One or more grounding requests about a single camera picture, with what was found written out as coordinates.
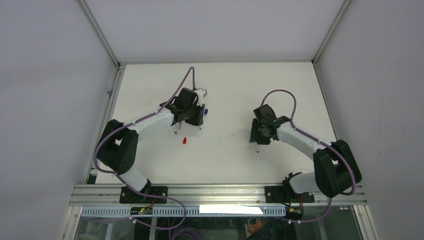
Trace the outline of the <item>white blue-tip pen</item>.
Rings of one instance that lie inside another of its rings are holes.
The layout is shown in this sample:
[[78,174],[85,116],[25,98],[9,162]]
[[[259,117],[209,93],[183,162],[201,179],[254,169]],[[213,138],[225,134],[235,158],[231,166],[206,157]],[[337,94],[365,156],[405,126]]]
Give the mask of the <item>white blue-tip pen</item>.
[[204,123],[205,123],[205,117],[207,116],[207,114],[208,114],[208,109],[205,107],[204,109],[203,109],[203,112],[202,112],[202,117],[201,117],[201,123],[200,123],[200,125],[199,125],[199,129],[200,130],[202,130],[203,129],[203,125],[204,125]]

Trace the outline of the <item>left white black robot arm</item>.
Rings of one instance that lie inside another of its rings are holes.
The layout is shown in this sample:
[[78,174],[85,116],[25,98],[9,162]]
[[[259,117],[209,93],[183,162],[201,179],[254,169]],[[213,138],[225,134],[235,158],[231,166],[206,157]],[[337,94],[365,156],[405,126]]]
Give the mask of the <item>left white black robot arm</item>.
[[138,144],[149,135],[164,128],[176,128],[182,122],[197,127],[203,125],[206,96],[204,88],[184,87],[170,102],[161,103],[146,116],[127,123],[110,120],[94,151],[94,162],[109,167],[110,173],[132,189],[134,200],[147,202],[151,196],[151,182],[135,167]]

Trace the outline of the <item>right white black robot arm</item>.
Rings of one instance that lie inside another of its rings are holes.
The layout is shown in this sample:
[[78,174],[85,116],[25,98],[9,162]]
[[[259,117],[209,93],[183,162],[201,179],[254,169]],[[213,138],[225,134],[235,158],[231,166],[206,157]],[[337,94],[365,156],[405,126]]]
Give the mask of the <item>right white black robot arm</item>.
[[268,104],[253,113],[249,142],[269,145],[279,141],[300,151],[313,163],[312,172],[291,172],[284,178],[282,196],[287,202],[294,203],[309,192],[321,192],[328,198],[355,192],[362,174],[346,141],[327,141],[301,130],[291,118],[277,117]]

